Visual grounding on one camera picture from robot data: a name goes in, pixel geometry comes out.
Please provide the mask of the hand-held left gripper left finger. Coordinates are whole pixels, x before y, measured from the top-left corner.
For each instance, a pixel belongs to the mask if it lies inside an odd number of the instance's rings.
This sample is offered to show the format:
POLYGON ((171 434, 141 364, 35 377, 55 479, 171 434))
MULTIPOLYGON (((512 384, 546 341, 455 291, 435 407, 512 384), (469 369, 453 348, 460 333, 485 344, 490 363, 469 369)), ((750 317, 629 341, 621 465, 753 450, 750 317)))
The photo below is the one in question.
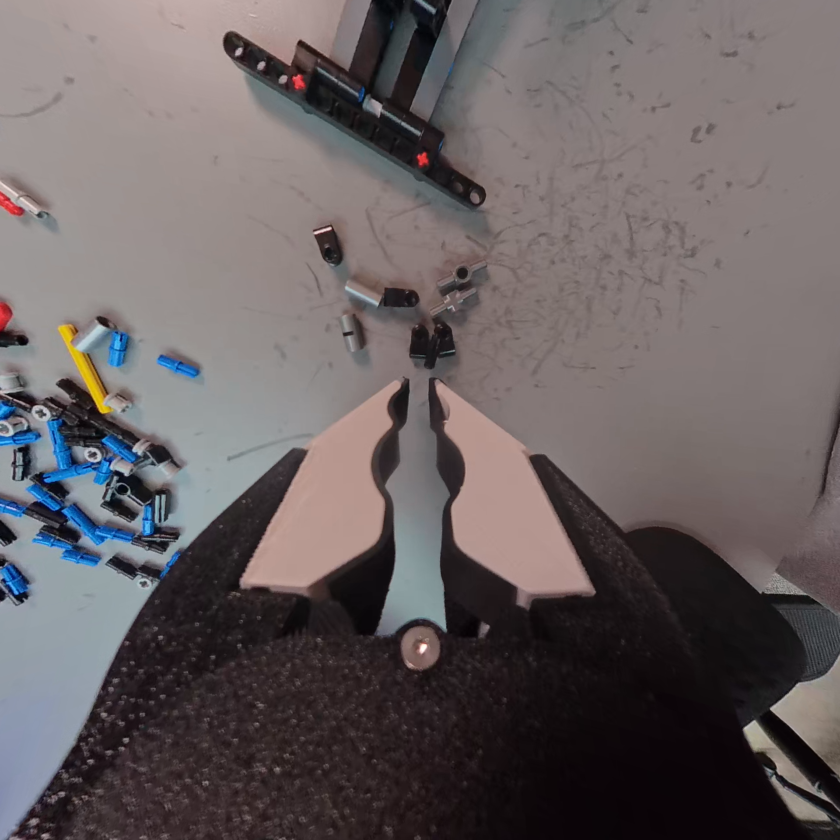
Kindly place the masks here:
POLYGON ((386 483, 400 463, 409 394, 409 380, 395 380, 293 452, 298 466, 241 590, 334 602, 358 634, 375 634, 396 554, 386 483))

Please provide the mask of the pile of blue black pins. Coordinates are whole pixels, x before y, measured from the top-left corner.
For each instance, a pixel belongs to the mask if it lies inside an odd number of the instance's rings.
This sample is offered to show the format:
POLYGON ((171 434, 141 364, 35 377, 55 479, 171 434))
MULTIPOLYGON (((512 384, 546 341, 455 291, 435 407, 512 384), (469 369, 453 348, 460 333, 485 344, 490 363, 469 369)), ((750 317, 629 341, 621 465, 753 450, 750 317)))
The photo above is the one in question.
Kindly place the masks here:
POLYGON ((36 396, 20 373, 2 372, 2 467, 20 494, 2 495, 2 553, 19 541, 11 520, 34 523, 34 546, 150 590, 182 554, 169 520, 183 462, 123 424, 133 402, 106 387, 93 361, 107 345, 108 366, 122 367, 130 336, 105 317, 57 331, 77 375, 58 379, 59 395, 36 396))

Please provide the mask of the pile of red white pieces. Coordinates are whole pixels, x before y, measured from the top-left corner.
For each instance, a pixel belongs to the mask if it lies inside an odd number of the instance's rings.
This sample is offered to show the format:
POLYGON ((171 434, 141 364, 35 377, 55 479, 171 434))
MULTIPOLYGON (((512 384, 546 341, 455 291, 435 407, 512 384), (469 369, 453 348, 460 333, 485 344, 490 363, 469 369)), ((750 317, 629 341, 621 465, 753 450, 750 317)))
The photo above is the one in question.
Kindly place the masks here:
MULTIPOLYGON (((27 191, 21 189, 9 180, 1 180, 1 207, 10 216, 23 217, 29 215, 37 219, 44 219, 50 215, 47 205, 42 204, 27 191)), ((28 337, 21 332, 9 330, 14 317, 14 311, 4 300, 1 300, 1 347, 2 349, 25 347, 28 337)))

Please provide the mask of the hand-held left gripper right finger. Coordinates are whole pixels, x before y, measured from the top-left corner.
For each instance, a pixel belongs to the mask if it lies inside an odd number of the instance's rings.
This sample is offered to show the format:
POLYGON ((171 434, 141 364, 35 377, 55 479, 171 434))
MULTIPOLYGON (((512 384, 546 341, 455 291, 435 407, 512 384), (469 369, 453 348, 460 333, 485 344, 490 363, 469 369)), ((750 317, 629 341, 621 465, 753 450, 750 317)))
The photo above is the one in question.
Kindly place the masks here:
POLYGON ((448 493, 439 559, 448 631, 475 637, 514 608, 593 597, 549 489, 553 463, 436 377, 428 409, 448 493))

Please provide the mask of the dark grey axle connector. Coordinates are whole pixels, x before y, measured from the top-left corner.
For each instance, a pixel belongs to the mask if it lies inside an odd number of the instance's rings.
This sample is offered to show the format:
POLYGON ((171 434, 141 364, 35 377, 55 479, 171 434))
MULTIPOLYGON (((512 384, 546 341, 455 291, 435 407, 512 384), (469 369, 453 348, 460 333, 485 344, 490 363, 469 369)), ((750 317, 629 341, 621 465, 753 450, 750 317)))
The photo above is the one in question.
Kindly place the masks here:
POLYGON ((461 264, 453 268, 436 284, 438 294, 443 298, 454 291, 462 291, 471 286, 474 276, 488 268, 485 260, 471 264, 461 264))
POLYGON ((450 291, 449 294, 442 297, 439 303, 429 309, 429 317, 432 320, 437 320, 443 318, 446 313, 456 313, 464 307, 467 301, 474 298, 477 292, 478 289, 474 287, 450 291))

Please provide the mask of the grey mesh office chair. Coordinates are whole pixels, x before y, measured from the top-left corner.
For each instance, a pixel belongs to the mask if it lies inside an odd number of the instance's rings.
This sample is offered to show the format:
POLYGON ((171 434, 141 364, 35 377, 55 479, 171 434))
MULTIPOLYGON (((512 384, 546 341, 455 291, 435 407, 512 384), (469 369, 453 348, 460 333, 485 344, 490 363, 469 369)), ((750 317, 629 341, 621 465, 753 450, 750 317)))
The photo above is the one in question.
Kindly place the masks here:
POLYGON ((838 616, 802 593, 759 593, 744 584, 731 617, 737 653, 729 681, 738 720, 756 727, 802 777, 794 782, 777 759, 760 752, 771 783, 824 816, 838 838, 838 768, 774 710, 794 689, 838 665, 838 616))

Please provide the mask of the grey black toy chassis model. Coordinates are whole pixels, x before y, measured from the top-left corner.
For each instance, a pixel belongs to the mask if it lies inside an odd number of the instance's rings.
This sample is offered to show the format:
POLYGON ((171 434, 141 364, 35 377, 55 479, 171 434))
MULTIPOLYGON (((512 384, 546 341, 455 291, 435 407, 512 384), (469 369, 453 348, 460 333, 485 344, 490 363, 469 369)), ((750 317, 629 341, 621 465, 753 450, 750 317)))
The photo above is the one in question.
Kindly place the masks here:
POLYGON ((445 158, 432 116, 477 2, 345 2, 328 55, 299 40, 290 61, 228 31, 227 57, 303 111, 477 209, 485 188, 445 158))

